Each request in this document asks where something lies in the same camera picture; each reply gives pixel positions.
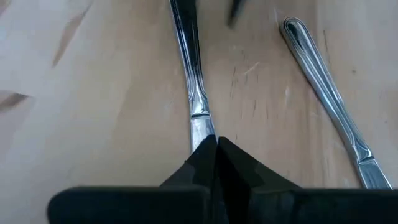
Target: wooden surface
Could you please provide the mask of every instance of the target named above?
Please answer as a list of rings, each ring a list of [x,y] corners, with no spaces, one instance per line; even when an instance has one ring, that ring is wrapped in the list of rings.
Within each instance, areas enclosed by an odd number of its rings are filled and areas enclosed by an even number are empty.
[[[359,187],[279,34],[296,16],[397,187],[398,2],[251,0],[233,30],[229,2],[197,2],[217,133],[303,187]],[[158,185],[189,156],[168,1],[0,0],[0,90],[0,223],[45,223],[76,185]]]

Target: wood grain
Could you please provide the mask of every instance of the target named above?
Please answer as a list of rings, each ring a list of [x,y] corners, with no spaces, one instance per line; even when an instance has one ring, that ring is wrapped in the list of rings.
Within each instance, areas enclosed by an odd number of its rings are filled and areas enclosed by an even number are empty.
[[[234,29],[229,4],[197,2],[216,132],[303,187],[359,187],[279,34],[278,24],[296,16],[397,187],[398,2],[252,0]],[[29,96],[20,106],[34,99],[0,141],[1,223],[45,223],[51,196],[76,185],[160,184],[189,156],[168,1],[12,0],[0,8],[0,90]]]

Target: knife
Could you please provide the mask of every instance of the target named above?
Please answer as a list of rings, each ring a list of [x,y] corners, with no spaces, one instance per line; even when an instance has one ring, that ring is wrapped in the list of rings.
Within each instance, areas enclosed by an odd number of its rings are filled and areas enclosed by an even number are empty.
[[[191,153],[208,135],[215,134],[200,64],[195,0],[170,0],[175,31],[187,79],[191,122]]]
[[[300,19],[288,17],[281,25],[280,31],[338,130],[363,186],[367,189],[392,189],[349,116],[330,72],[304,23]]]

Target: butter knife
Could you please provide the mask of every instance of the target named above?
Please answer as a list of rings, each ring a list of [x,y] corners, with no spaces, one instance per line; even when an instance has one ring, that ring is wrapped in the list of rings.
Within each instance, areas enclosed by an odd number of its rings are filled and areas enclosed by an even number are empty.
[[[215,134],[203,86],[195,0],[170,0],[175,31],[187,79],[191,122],[191,153],[208,135]]]
[[[280,31],[338,130],[363,186],[367,189],[392,189],[347,113],[330,72],[304,23],[300,19],[288,17]]]

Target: knife handle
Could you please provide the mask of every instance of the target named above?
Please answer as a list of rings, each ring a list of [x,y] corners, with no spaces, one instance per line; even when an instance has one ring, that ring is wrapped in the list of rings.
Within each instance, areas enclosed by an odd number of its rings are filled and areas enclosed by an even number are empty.
[[[202,140],[215,134],[203,86],[196,6],[195,0],[170,0],[170,5],[187,79],[193,153]]]
[[[300,19],[288,17],[280,31],[338,130],[362,184],[368,189],[391,189],[369,146],[349,116],[330,72],[304,23]]]

